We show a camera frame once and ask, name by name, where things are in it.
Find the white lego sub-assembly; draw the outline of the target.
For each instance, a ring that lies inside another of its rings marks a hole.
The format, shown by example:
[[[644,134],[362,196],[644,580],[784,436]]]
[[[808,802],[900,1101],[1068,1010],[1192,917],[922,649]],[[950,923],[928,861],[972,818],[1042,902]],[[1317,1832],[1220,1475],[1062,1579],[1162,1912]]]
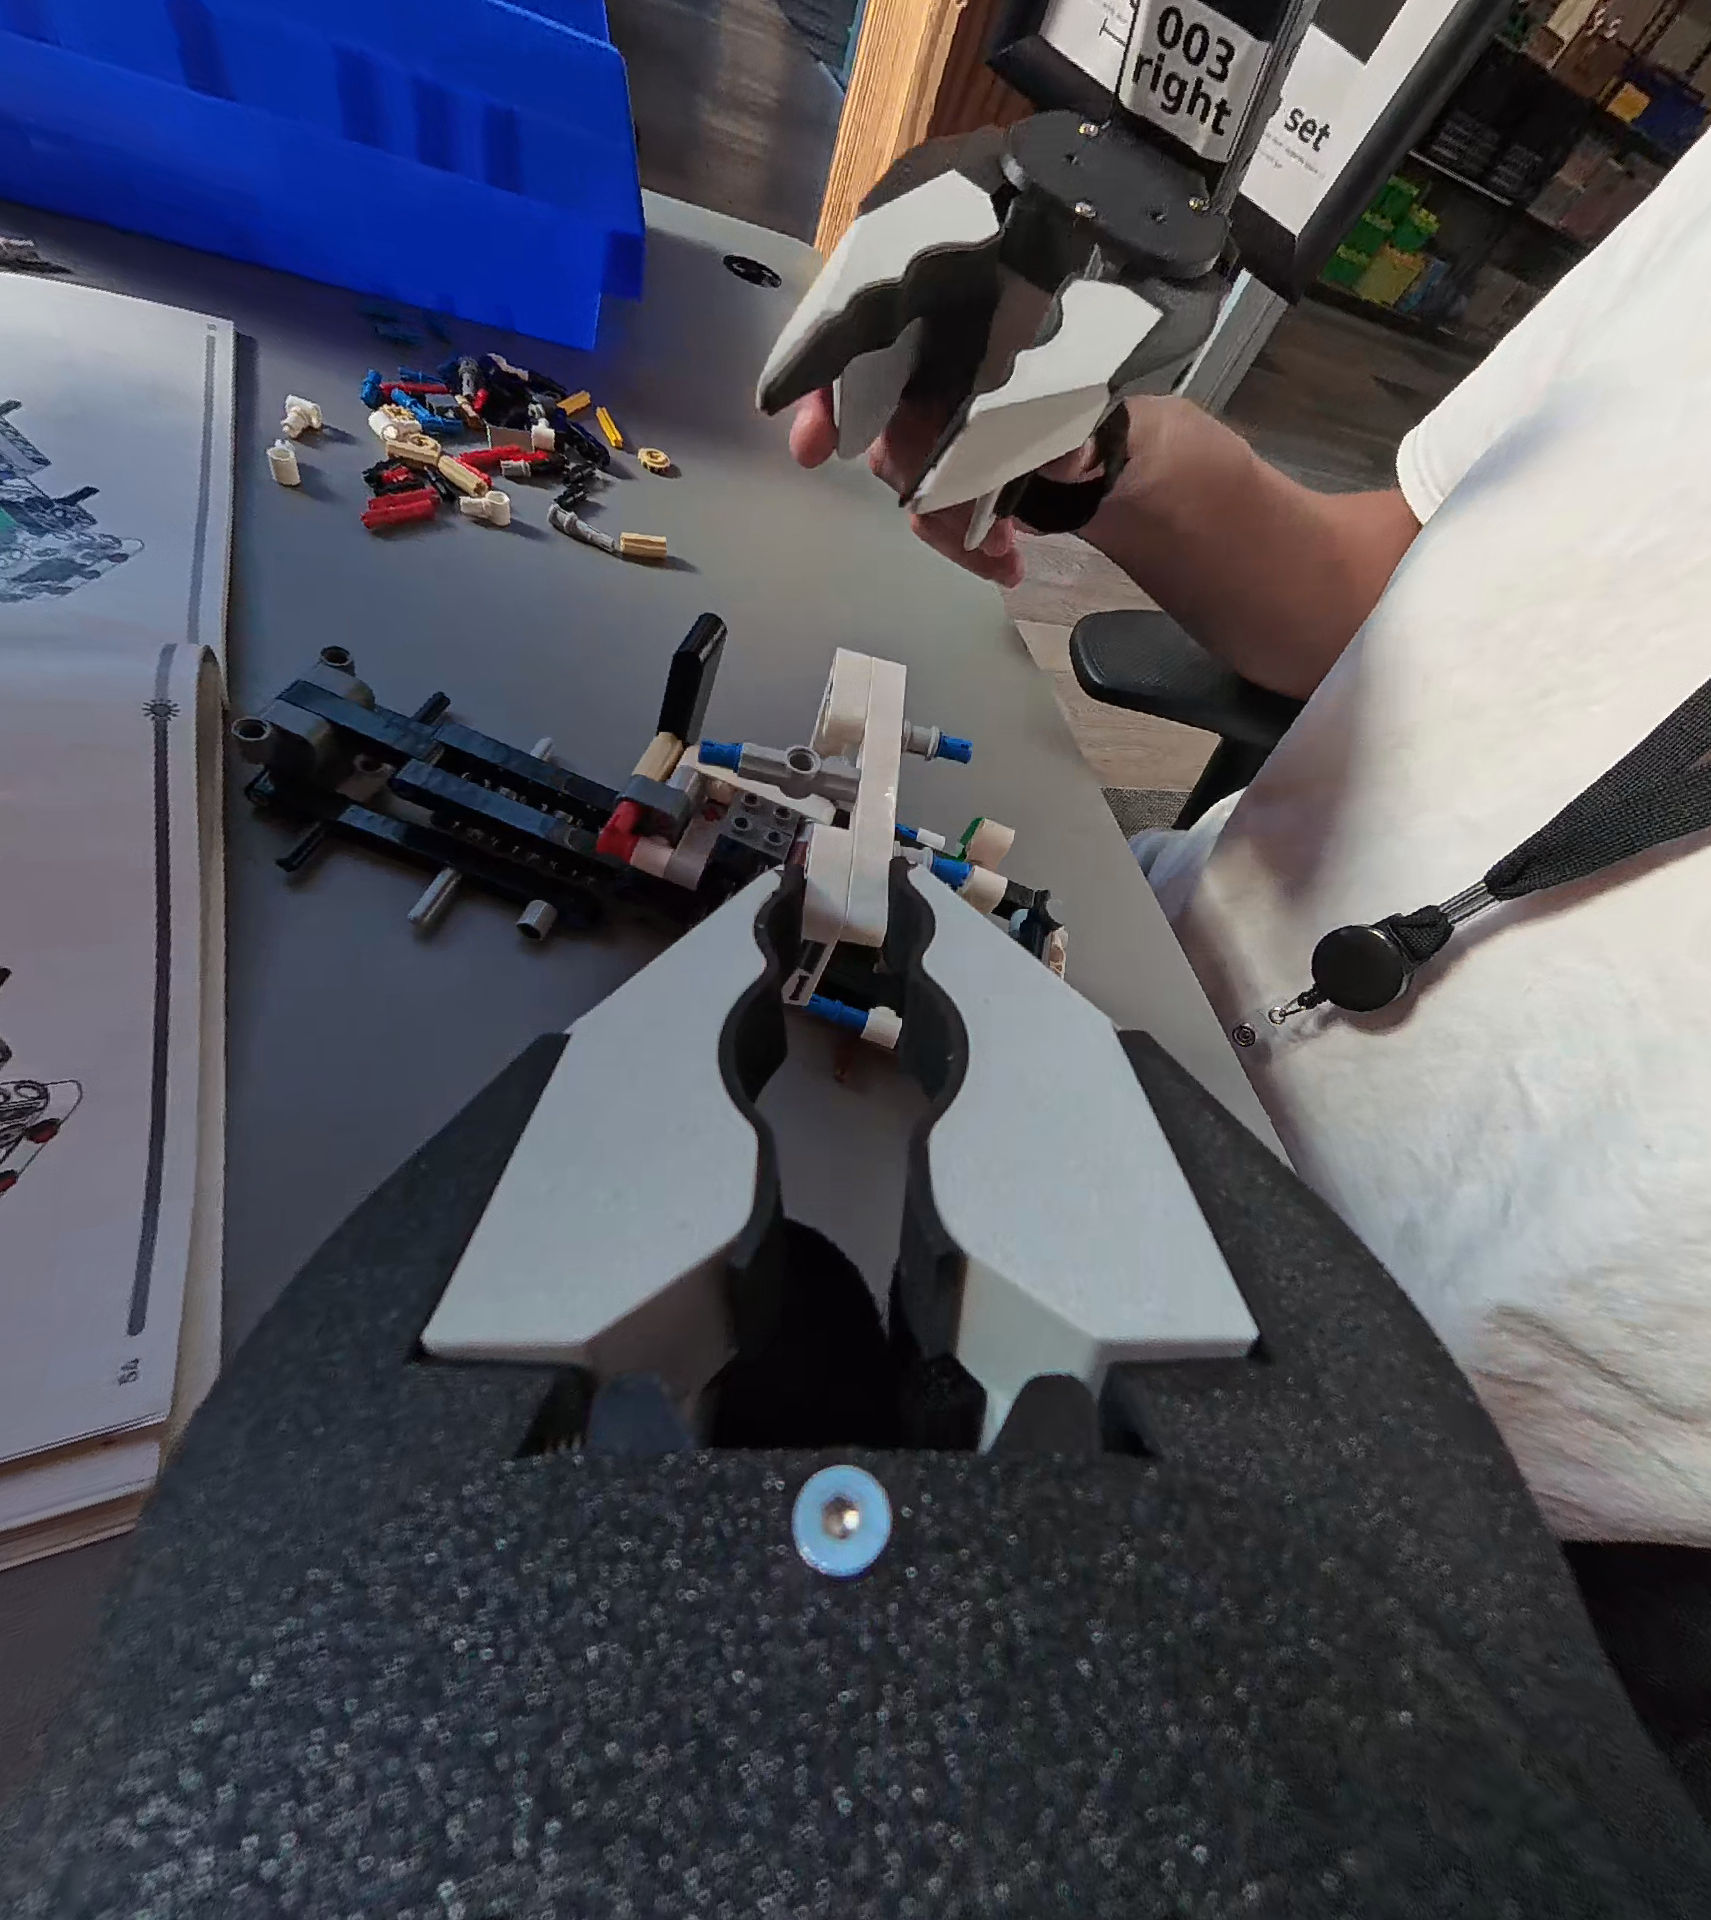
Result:
[[[822,980],[842,953],[878,958],[886,942],[902,762],[966,763],[970,755],[968,737],[910,720],[904,664],[850,648],[832,656],[804,744],[704,739],[686,754],[708,777],[768,802],[784,799],[802,815],[788,853],[788,865],[802,873],[800,947],[782,985],[790,1007],[878,1049],[898,1045],[898,1010],[882,1002],[858,1005],[824,991]]]

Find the black badge reel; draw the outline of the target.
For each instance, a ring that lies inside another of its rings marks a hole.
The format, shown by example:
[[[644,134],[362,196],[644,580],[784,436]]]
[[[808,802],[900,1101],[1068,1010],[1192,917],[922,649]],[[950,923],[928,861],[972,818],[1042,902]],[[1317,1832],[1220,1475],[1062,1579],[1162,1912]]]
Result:
[[[1343,923],[1325,931],[1307,959],[1307,985],[1242,1020],[1232,1044],[1254,1048],[1269,1027],[1321,1005],[1347,1013],[1375,1013],[1403,995],[1415,973],[1449,942],[1453,921],[1441,908],[1387,915],[1373,923]]]

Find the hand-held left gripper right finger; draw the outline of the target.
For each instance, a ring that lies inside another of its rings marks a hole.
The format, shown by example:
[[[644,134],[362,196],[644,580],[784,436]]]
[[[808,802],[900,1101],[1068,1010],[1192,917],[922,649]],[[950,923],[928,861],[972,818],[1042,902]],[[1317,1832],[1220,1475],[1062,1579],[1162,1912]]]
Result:
[[[1034,1380],[1092,1405],[1118,1366],[1238,1362],[1256,1320],[1108,1013],[936,875],[892,875],[910,1143],[898,1304],[984,1391],[978,1450]]]

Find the storage shelving with bins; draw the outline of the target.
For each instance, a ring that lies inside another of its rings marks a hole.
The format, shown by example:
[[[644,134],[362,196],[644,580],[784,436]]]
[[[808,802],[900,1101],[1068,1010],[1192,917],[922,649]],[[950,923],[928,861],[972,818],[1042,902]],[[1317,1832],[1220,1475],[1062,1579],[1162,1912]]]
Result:
[[[1711,128],[1711,2],[1513,3],[1313,296],[1483,351]]]

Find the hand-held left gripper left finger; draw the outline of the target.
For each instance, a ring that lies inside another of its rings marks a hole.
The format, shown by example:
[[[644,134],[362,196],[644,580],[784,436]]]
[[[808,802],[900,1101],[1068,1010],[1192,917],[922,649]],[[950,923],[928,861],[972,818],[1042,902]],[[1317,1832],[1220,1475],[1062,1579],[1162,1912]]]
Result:
[[[422,1342],[446,1362],[716,1373],[724,1262],[762,1149],[724,1086],[724,1022],[766,973],[778,871],[582,1013]]]

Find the black lego chassis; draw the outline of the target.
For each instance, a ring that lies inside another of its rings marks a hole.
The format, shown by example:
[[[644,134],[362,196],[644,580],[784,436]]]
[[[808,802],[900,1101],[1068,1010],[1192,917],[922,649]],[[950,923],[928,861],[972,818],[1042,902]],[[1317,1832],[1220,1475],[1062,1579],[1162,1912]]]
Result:
[[[798,871],[788,853],[802,815],[788,802],[686,762],[702,742],[720,742],[700,731],[724,644],[716,613],[686,631],[656,734],[618,786],[570,770],[546,746],[514,746],[450,717],[444,693],[412,714],[378,704],[342,645],[326,645],[260,714],[234,720],[230,735],[252,770],[248,799],[304,827],[282,858],[288,873],[342,838],[432,875],[412,912],[418,925],[436,923],[454,889],[476,885],[520,903],[536,939],[554,925],[588,927],[612,905],[688,930],[756,878]],[[1064,971],[1066,930],[1048,894],[1002,870],[1008,827],[976,818],[952,849],[898,815],[898,842],[894,860],[930,867]]]

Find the person's right forearm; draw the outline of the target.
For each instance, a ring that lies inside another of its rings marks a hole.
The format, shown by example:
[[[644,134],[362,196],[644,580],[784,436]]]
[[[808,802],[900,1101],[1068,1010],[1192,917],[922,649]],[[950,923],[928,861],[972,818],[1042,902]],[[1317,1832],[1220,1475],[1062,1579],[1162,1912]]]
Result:
[[[1397,487],[1327,491],[1190,408],[1166,605],[1218,659],[1307,700],[1365,626],[1421,517]]]

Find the pile of colourful lego pieces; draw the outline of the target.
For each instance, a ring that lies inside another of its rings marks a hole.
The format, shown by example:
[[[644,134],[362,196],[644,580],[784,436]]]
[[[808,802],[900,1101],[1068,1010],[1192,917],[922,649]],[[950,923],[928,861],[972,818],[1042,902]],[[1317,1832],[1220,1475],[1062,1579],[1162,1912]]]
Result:
[[[350,506],[368,536],[396,542],[442,521],[506,531],[536,517],[620,564],[670,564],[670,540],[624,525],[604,493],[638,471],[674,478],[676,459],[628,438],[590,390],[490,350],[368,365],[356,397],[372,454]]]

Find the person's right hand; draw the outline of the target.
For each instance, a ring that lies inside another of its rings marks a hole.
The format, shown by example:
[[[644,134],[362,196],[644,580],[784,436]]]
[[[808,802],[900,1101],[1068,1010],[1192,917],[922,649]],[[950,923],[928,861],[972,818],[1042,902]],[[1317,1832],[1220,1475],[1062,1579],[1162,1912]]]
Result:
[[[972,507],[910,515],[916,540],[958,564],[966,573],[996,587],[1014,587],[1024,576],[1018,536],[1074,531],[1114,560],[1142,586],[1150,586],[1150,564],[1132,553],[1142,548],[1154,560],[1164,546],[1174,553],[1180,509],[1186,496],[1204,482],[1208,459],[1226,444],[1220,422],[1178,396],[1132,397],[1114,419],[1126,415],[1126,428],[1114,428],[1110,442],[1096,439],[1066,454],[1044,469],[1048,487],[1094,497],[1094,509],[1078,524],[1058,527],[1034,515],[1004,515],[970,546]],[[908,487],[914,468],[940,423],[932,405],[902,400],[870,444],[870,471],[898,491]],[[788,445],[800,468],[822,468],[838,452],[838,419],[830,387],[800,397],[792,409]]]

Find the blue plastic bin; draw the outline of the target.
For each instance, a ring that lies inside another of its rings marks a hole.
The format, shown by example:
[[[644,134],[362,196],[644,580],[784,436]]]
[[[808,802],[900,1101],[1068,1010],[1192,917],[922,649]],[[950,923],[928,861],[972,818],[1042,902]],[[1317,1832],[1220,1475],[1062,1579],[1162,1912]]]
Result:
[[[594,347],[646,274],[602,3],[0,2],[0,200]]]

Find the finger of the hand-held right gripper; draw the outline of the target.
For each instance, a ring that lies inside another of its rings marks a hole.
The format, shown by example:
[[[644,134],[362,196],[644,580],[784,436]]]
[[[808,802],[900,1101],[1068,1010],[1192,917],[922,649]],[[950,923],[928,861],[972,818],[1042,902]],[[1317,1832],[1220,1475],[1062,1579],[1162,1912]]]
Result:
[[[918,390],[934,400],[924,463],[1006,463],[1006,430],[978,400],[1004,301],[1012,185],[946,167],[858,214],[778,334],[760,373],[766,415],[828,393],[824,434],[796,449],[824,463],[864,452]]]
[[[1146,290],[1074,277],[1054,306],[1054,329],[1012,360],[1008,375],[970,396],[908,493],[918,515],[970,506],[966,544],[1014,517],[1036,531],[1078,531],[1108,493],[1126,431],[1108,436],[1092,478],[1042,471],[1094,439],[1136,386],[1168,368],[1170,308]]]

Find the wooden post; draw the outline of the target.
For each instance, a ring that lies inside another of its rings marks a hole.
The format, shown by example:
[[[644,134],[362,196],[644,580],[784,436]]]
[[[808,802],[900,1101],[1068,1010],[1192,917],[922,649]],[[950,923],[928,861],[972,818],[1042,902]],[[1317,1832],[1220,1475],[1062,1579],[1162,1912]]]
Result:
[[[820,201],[832,251],[894,160],[934,136],[1008,128],[1032,106],[988,68],[1004,2],[868,2]]]

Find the lego instruction booklet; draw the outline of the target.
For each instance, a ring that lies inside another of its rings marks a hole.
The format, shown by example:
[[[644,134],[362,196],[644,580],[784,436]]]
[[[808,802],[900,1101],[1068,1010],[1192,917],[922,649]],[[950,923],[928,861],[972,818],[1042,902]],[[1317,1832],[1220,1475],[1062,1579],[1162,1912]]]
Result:
[[[0,1571],[218,1377],[236,402],[228,319],[0,271]]]

